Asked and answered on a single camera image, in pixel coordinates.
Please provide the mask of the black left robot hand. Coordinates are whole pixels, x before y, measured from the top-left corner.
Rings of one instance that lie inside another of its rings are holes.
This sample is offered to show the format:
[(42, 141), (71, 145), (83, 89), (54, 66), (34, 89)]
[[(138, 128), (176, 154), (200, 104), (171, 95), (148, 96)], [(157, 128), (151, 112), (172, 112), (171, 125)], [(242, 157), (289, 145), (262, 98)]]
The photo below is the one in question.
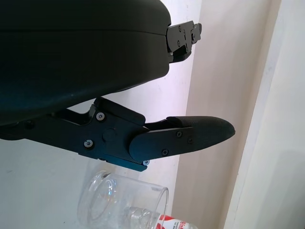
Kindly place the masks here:
[(3, 0), (0, 137), (43, 143), (144, 171), (235, 134), (212, 116), (145, 117), (105, 98), (164, 77), (202, 26), (172, 25), (159, 0)]

